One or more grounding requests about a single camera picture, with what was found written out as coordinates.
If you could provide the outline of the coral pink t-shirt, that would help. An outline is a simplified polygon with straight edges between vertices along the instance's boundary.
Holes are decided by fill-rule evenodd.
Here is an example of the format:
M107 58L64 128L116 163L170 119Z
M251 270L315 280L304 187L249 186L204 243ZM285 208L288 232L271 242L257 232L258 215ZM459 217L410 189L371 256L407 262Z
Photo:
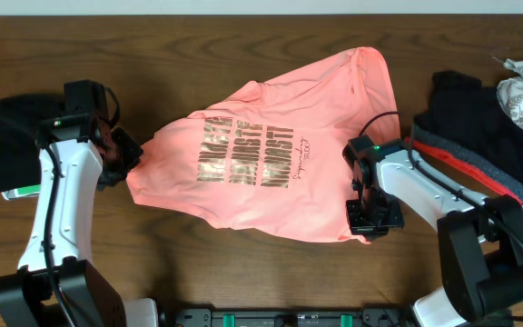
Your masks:
M351 238L354 197L342 152L366 131L400 137L386 62L357 47L266 82L167 124L143 146L127 176L133 200L309 243Z

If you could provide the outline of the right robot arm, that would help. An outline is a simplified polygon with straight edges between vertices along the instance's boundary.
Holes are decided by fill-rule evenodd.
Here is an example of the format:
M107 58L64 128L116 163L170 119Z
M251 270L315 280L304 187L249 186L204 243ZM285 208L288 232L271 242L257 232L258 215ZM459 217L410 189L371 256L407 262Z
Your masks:
M417 300L413 326L503 326L523 302L523 210L454 182L401 140L348 141L343 157L358 193L346 202L350 231L369 241L401 228L405 203L437 233L442 285Z

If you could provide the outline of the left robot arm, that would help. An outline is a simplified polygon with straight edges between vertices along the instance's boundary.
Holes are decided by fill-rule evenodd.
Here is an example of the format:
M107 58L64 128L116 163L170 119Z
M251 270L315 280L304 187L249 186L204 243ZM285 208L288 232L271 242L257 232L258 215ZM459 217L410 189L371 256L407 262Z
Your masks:
M64 85L64 105L36 123L40 188L17 271L0 276L8 326L157 326L155 300L125 302L96 270L94 195L124 180L142 148L117 123L113 91L82 80Z

